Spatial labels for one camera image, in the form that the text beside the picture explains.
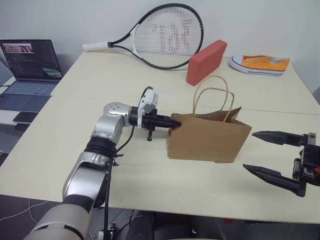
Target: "black wire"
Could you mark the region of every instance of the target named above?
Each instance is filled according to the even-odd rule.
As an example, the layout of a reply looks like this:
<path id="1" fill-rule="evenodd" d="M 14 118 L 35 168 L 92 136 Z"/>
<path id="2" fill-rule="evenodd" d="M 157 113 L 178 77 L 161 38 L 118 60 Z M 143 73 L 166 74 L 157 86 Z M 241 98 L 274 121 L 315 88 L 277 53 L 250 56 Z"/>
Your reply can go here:
<path id="1" fill-rule="evenodd" d="M 131 133 L 130 133 L 130 136 L 128 138 L 128 140 L 121 146 L 119 147 L 115 153 L 117 154 L 121 149 L 123 149 L 131 140 L 132 136 L 134 135 L 134 130 L 135 130 L 135 126 L 132 126 L 132 129 L 131 129 Z"/>
<path id="2" fill-rule="evenodd" d="M 132 214 L 134 214 L 135 210 L 132 210 L 131 216 L 129 218 L 129 227 L 131 226 L 131 218 L 132 218 Z"/>
<path id="3" fill-rule="evenodd" d="M 129 225 L 130 222 L 128 222 L 126 225 L 124 225 L 122 228 L 120 228 L 120 230 L 116 233 L 116 235 L 114 235 L 114 239 L 113 240 L 117 240 L 117 237 L 119 235 L 119 233 L 121 233 L 121 231 Z"/>
<path id="4" fill-rule="evenodd" d="M 110 221 L 110 223 L 112 224 L 114 220 L 116 220 L 116 218 L 124 211 L 124 209 L 120 210 L 119 213 Z"/>
<path id="5" fill-rule="evenodd" d="M 147 87 L 143 90 L 143 93 L 142 93 L 142 95 L 141 95 L 141 97 L 140 97 L 139 105 L 140 105 L 140 102 L 141 102 L 142 97 L 145 95 L 145 93 L 146 93 L 146 91 L 147 91 L 148 89 L 153 89 L 153 88 L 152 88 L 151 86 L 147 86 Z"/>
<path id="6" fill-rule="evenodd" d="M 108 211 L 109 211 L 109 193 L 110 193 L 110 182 L 111 182 L 111 170 L 114 160 L 110 159 L 108 166 L 108 173 L 106 174 L 106 189 L 105 189 L 105 201 L 104 201 L 104 223 L 103 223 L 103 240 L 108 240 Z"/>

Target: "white shoe sole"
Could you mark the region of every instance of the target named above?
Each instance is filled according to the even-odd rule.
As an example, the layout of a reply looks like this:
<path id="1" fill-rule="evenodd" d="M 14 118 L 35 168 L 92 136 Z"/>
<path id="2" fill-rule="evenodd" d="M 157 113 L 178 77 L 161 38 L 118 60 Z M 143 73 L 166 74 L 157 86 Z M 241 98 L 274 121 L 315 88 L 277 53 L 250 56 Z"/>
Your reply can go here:
<path id="1" fill-rule="evenodd" d="M 242 73 L 245 74 L 263 74 L 263 75 L 270 75 L 270 76 L 281 76 L 285 71 L 274 71 L 274 70 L 265 70 L 265 69 L 256 69 L 256 68 L 249 68 L 242 66 L 238 63 L 236 63 L 233 60 L 233 57 L 230 57 L 229 65 Z"/>

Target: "brown paper bag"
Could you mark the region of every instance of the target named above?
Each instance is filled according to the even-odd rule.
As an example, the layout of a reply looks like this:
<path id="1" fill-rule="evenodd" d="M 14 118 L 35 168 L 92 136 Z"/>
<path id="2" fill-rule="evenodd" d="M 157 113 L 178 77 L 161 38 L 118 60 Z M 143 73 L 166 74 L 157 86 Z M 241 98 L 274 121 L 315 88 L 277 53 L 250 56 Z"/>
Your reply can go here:
<path id="1" fill-rule="evenodd" d="M 226 90 L 215 87 L 205 88 L 200 92 L 195 102 L 199 87 L 210 77 L 221 78 L 226 84 Z M 226 92 L 226 98 L 220 112 L 225 112 L 222 109 L 227 101 L 228 94 L 232 95 L 230 109 L 223 120 L 221 120 L 221 114 L 217 114 L 217 112 L 196 114 L 199 98 L 207 90 Z M 228 85 L 222 77 L 209 76 L 202 80 L 193 96 L 192 114 L 173 113 L 171 115 L 173 120 L 181 122 L 181 126 L 171 131 L 168 141 L 168 157 L 170 159 L 232 163 L 251 131 L 249 125 L 229 117 L 233 102 L 234 94 L 228 91 Z"/>

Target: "table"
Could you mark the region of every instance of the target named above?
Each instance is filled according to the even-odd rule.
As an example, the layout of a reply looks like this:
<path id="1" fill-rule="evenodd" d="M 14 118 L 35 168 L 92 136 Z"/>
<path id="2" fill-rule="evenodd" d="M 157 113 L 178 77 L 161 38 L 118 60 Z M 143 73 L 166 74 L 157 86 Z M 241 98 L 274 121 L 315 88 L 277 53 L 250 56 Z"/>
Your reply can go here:
<path id="1" fill-rule="evenodd" d="M 213 74 L 224 77 L 235 94 L 234 106 L 245 110 L 264 110 L 319 115 L 319 104 L 289 65 L 282 76 L 246 74 L 234 70 L 224 58 Z M 187 66 L 175 70 L 152 68 L 126 52 L 84 52 L 65 74 L 53 96 L 137 102 L 146 86 L 154 87 L 160 104 L 192 106 L 195 88 L 186 82 Z M 204 86 L 225 88 L 219 79 Z M 219 108 L 223 92 L 206 93 L 200 106 Z"/>
<path id="2" fill-rule="evenodd" d="M 62 200 L 62 189 L 79 154 L 103 113 L 107 99 L 53 96 L 0 167 L 0 194 Z M 133 104 L 128 100 L 123 103 Z M 199 113 L 218 108 L 200 106 Z M 185 104 L 163 103 L 158 112 L 189 113 Z M 319 116 L 241 110 L 238 119 L 252 132 L 281 130 L 320 133 Z M 119 145 L 130 134 L 125 128 Z M 319 188 L 307 185 L 306 196 L 272 186 L 242 164 L 264 166 L 290 177 L 300 148 L 280 146 L 249 136 L 234 163 L 167 158 L 168 132 L 136 129 L 112 170 L 110 206 L 117 208 L 239 218 L 260 221 L 320 223 Z"/>

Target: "yellow sneaker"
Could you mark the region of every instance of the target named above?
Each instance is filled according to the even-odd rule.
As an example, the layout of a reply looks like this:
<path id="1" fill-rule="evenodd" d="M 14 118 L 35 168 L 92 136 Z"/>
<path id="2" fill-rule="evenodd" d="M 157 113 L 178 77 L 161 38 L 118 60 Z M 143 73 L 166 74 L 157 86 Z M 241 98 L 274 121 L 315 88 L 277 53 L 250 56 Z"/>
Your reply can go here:
<path id="1" fill-rule="evenodd" d="M 281 76 L 289 64 L 290 58 L 272 56 L 232 56 L 229 65 L 246 74 L 264 74 Z"/>

